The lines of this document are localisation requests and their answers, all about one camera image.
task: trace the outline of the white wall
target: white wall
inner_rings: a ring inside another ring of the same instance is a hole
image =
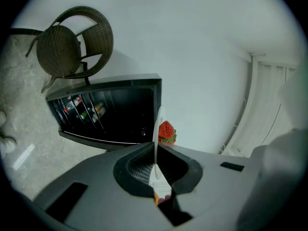
[[[91,81],[158,73],[177,144],[201,151],[217,152],[237,119],[247,52],[294,55],[300,41],[277,0],[31,0],[13,27],[44,30],[77,5],[102,12],[115,37],[110,61]],[[86,23],[73,18],[66,25],[77,32]]]

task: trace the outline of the strawberry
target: strawberry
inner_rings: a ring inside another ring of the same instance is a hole
[[[159,126],[158,136],[162,139],[169,139],[175,134],[173,126],[168,122],[164,121]]]

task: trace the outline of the fridge door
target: fridge door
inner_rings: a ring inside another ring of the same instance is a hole
[[[66,88],[48,96],[59,134],[107,150],[152,141],[162,80],[158,75],[141,77]]]

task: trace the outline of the tiled floor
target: tiled floor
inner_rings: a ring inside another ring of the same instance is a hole
[[[46,105],[45,96],[76,81],[57,79],[41,94],[41,88],[50,77],[40,67],[35,47],[25,57],[33,38],[10,36],[0,58],[0,110],[7,114],[0,135],[17,141],[17,149],[6,154],[3,164],[12,186],[30,199],[74,165],[105,152],[59,136],[58,125]],[[13,163],[32,144],[35,149],[15,171]]]

